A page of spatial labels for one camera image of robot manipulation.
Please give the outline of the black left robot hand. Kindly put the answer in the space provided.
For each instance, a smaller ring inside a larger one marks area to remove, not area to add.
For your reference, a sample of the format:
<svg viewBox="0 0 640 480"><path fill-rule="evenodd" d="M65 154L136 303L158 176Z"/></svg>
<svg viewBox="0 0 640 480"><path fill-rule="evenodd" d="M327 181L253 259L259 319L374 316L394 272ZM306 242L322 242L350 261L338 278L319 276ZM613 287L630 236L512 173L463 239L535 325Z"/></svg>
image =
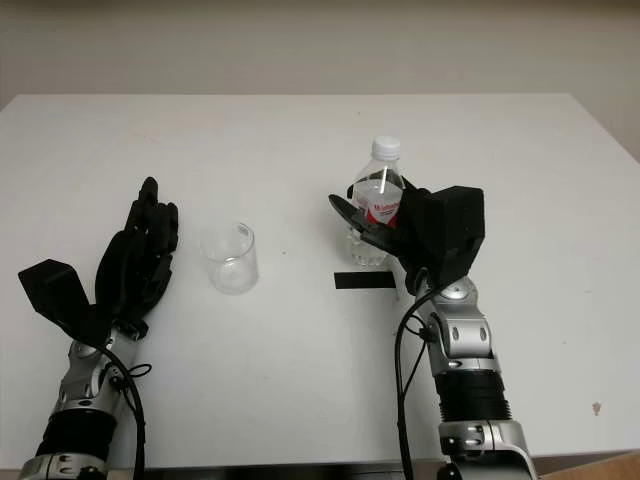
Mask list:
<svg viewBox="0 0 640 480"><path fill-rule="evenodd" d="M158 183L148 177L132 202L122 230L99 263L96 303L113 324L134 340L148 333L145 317L164 295L178 244L178 208L158 200Z"/></svg>

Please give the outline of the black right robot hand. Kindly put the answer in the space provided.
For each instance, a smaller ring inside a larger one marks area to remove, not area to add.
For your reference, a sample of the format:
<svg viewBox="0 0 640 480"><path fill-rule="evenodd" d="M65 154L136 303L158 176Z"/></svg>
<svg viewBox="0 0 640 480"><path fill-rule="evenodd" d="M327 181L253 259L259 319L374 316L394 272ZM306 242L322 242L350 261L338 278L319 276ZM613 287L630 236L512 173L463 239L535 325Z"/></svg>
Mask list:
<svg viewBox="0 0 640 480"><path fill-rule="evenodd" d="M328 200L350 230L358 233L359 240L398 259L405 270L405 286L416 295L423 282L429 279L430 260L428 228L424 223L424 200L431 192L405 183L398 217L394 226L373 223L347 199L330 194Z"/></svg>

